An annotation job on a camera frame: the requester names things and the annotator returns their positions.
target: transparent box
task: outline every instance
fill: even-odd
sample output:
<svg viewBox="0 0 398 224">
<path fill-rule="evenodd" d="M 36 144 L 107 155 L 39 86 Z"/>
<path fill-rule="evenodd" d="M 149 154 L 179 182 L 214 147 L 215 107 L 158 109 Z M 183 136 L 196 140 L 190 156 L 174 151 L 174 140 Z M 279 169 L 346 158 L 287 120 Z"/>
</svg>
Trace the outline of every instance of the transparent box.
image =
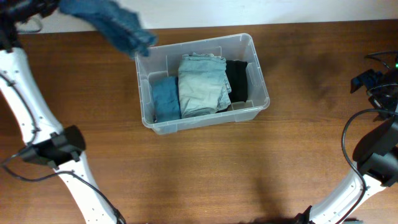
<svg viewBox="0 0 398 224">
<path fill-rule="evenodd" d="M 175 133 L 180 130 L 252 120 L 269 106 L 270 99 L 262 76 L 254 42 L 249 34 L 236 34 L 207 40 L 172 44 L 149 49 L 150 57 L 136 55 L 139 99 L 142 123 L 157 134 Z M 168 76 L 178 76 L 178 67 L 184 54 L 214 54 L 227 60 L 248 62 L 247 102 L 233 103 L 229 111 L 155 123 L 155 108 L 151 84 Z"/>
</svg>

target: white plastic box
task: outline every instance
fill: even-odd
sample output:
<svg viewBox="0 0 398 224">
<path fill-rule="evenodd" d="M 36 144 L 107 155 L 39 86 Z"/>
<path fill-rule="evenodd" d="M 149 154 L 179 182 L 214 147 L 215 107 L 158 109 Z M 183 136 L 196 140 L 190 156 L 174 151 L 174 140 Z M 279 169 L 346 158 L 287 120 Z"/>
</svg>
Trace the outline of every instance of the white plastic box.
<svg viewBox="0 0 398 224">
<path fill-rule="evenodd" d="M 236 34 L 207 40 L 198 40 L 181 44 L 151 47 L 150 57 L 136 55 L 139 99 L 141 103 L 142 123 L 157 134 L 175 133 L 189 128 L 198 128 L 212 124 L 239 122 L 254 119 L 269 106 L 269 95 L 262 76 L 253 39 L 249 34 Z M 175 121 L 155 123 L 154 101 L 151 84 L 163 77 L 178 76 L 178 67 L 184 54 L 214 54 L 227 60 L 248 62 L 248 100 L 233 103 L 227 112 L 185 118 Z"/>
</svg>

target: brown wooden surface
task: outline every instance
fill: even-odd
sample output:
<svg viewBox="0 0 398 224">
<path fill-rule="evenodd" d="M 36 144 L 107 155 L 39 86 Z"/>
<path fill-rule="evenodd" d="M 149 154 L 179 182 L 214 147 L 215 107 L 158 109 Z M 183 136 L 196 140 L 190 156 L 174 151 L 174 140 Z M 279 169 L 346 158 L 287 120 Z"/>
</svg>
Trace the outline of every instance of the brown wooden surface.
<svg viewBox="0 0 398 224">
<path fill-rule="evenodd" d="M 363 55 L 398 49 L 398 21 L 277 24 L 155 30 L 159 45 L 246 32 L 256 46 L 271 105 L 255 120 L 158 136 L 141 123 L 136 67 L 95 32 L 25 35 L 22 42 L 44 98 L 59 121 L 76 124 L 100 189 L 129 223 L 237 223 L 293 217 L 326 197 L 349 171 L 341 131 L 370 108 L 349 81 L 383 69 Z M 376 127 L 364 115 L 348 150 Z M 22 147 L 0 100 L 0 157 Z M 15 162 L 28 177 L 52 171 Z M 397 223 L 398 186 L 352 217 Z M 0 223 L 84 223 L 59 178 L 30 184 L 0 172 Z"/>
</svg>

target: folded black garment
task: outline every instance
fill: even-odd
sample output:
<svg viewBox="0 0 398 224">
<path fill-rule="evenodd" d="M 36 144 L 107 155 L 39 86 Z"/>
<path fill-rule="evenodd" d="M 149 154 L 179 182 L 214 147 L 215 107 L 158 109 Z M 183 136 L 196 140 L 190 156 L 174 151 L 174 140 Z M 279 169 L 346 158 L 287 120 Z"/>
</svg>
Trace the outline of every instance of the folded black garment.
<svg viewBox="0 0 398 224">
<path fill-rule="evenodd" d="M 248 78 L 246 77 L 247 62 L 239 60 L 226 61 L 226 76 L 232 92 L 228 94 L 231 103 L 248 100 Z"/>
</svg>

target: folded clothing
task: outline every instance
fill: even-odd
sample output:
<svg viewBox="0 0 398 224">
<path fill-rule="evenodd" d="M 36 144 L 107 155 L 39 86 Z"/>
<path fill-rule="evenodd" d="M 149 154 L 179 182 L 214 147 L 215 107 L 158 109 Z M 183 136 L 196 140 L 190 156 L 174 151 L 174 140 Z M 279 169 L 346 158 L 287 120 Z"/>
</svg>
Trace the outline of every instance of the folded clothing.
<svg viewBox="0 0 398 224">
<path fill-rule="evenodd" d="M 177 84 L 177 77 L 163 78 L 152 84 L 157 123 L 181 119 Z"/>
<path fill-rule="evenodd" d="M 83 19 L 95 26 L 117 49 L 134 57 L 148 56 L 148 46 L 157 42 L 154 34 L 142 29 L 138 15 L 119 7 L 112 0 L 61 0 L 60 12 Z"/>
<path fill-rule="evenodd" d="M 226 60 L 213 54 L 183 55 L 178 68 L 178 92 L 182 118 L 214 114 L 231 101 Z"/>
<path fill-rule="evenodd" d="M 247 62 L 239 60 L 226 61 L 226 75 L 231 85 L 232 92 L 229 99 L 232 103 L 246 102 L 248 100 L 248 78 L 246 76 Z"/>
</svg>

